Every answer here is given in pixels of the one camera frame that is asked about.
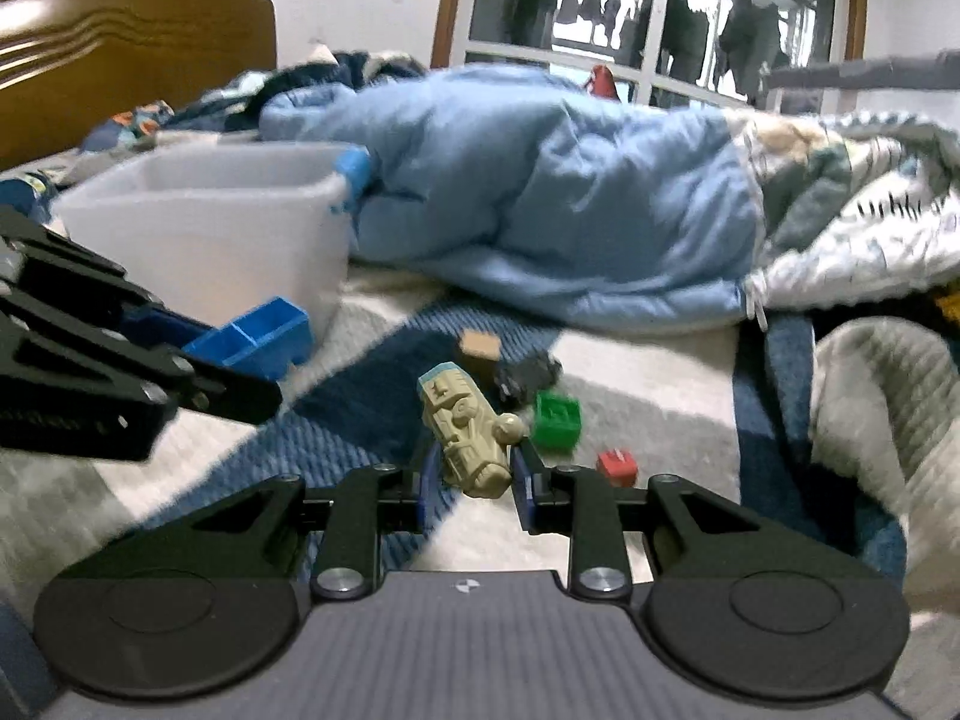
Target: green toy block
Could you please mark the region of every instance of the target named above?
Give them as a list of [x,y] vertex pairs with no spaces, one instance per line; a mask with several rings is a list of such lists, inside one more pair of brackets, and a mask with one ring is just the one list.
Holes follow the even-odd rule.
[[531,440],[544,449],[568,452],[580,440],[580,401],[553,392],[538,392]]

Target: window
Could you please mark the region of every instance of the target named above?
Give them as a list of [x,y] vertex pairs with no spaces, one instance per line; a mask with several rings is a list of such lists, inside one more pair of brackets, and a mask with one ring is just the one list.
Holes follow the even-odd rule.
[[533,63],[580,81],[603,62],[623,101],[762,105],[761,68],[844,58],[848,6],[850,0],[459,0],[450,64]]

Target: plastic storage box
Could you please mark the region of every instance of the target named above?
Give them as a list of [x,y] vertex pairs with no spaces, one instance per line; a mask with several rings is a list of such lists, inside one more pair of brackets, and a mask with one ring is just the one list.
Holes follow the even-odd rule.
[[273,299],[323,338],[347,274],[347,204],[370,158],[340,143],[171,146],[66,191],[70,237],[173,311],[227,324]]

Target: blue comforter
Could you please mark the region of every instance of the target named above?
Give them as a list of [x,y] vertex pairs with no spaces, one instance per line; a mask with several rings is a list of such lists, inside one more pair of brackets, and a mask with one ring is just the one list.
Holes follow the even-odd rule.
[[363,260],[599,330],[744,316],[761,212],[718,110],[661,113],[543,71],[471,66],[285,92],[260,136],[371,153]]

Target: bedsheet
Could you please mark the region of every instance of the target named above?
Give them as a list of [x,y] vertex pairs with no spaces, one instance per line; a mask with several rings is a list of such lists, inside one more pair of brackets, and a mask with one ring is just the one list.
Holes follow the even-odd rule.
[[[805,378],[813,370],[812,343],[797,340],[812,335],[803,317],[770,319],[766,337],[745,325],[612,338],[515,313],[421,276],[354,266],[325,344],[283,383],[284,411],[260,430],[183,412],[149,464],[0,453],[0,589],[29,620],[45,581],[128,527],[160,523],[278,473],[330,485],[352,467],[404,463],[421,420],[416,376],[449,358],[464,327],[498,333],[509,358],[549,349],[563,363],[560,388],[583,410],[576,463],[625,447],[640,465],[640,485],[651,474],[682,474],[818,538],[843,538],[842,529],[818,519],[811,490],[791,481],[789,456],[802,454],[809,438],[803,425],[813,384]],[[788,352],[797,348],[804,353]],[[767,375],[771,370],[776,376]],[[899,581],[904,555],[875,549],[899,519],[857,491],[841,484],[812,493],[849,514],[858,501],[875,507],[878,521],[854,531],[853,546],[842,546],[859,549]],[[447,493],[437,514],[426,538],[385,540],[388,568],[565,574],[566,539],[522,533],[509,495],[486,501]],[[650,579],[640,540],[628,541],[635,581]],[[947,720],[960,709],[950,678],[960,668],[960,623],[939,608],[917,613],[915,623],[889,693],[915,717]]]

